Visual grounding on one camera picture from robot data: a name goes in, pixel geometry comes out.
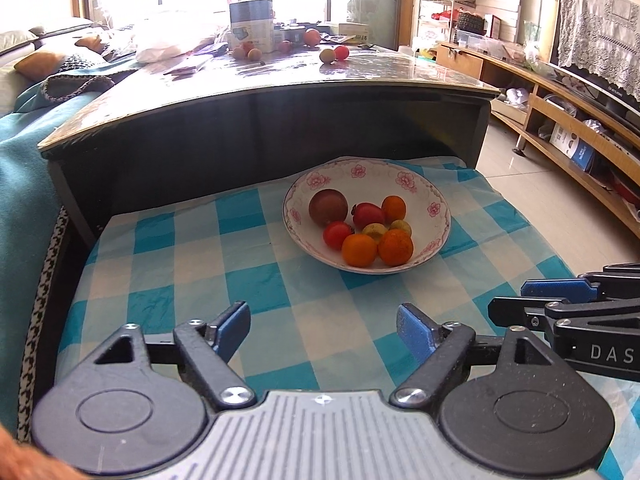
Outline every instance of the brown pillow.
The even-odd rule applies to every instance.
[[[44,81],[51,74],[57,72],[68,54],[55,52],[43,48],[29,54],[15,64],[14,68],[32,81]]]
[[[76,41],[75,45],[85,46],[89,50],[93,50],[98,54],[102,54],[104,52],[104,49],[109,46],[109,39],[110,37],[106,33],[89,34],[88,36],[80,38],[78,41]]]

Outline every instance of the tile floor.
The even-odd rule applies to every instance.
[[[517,134],[492,120],[477,170],[540,231],[579,274],[640,261],[640,240],[535,147],[515,155]]]

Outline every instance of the orange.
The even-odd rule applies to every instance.
[[[369,267],[377,254],[374,239],[367,235],[349,235],[342,243],[342,259],[352,267]]]
[[[414,254],[414,243],[407,232],[391,229],[382,235],[378,244],[378,254],[388,266],[405,264]]]
[[[406,204],[399,196],[391,195],[383,200],[382,212],[385,214],[385,220],[388,224],[396,220],[404,220],[406,216]]]

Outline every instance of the lace curtain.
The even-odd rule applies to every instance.
[[[561,0],[558,57],[640,101],[640,7],[627,0]]]

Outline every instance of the yellow fruit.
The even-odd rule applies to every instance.
[[[386,227],[382,224],[369,224],[362,230],[362,234],[373,238],[375,243],[380,241],[384,233],[386,233]]]
[[[407,233],[409,236],[411,236],[412,234],[411,226],[404,220],[396,220],[395,222],[391,222],[391,225],[389,226],[389,230],[391,229],[401,229],[402,231]]]
[[[332,48],[326,48],[320,51],[320,61],[325,64],[331,64],[335,61],[335,52]]]
[[[260,61],[262,58],[262,51],[259,48],[252,48],[247,54],[249,61]]]

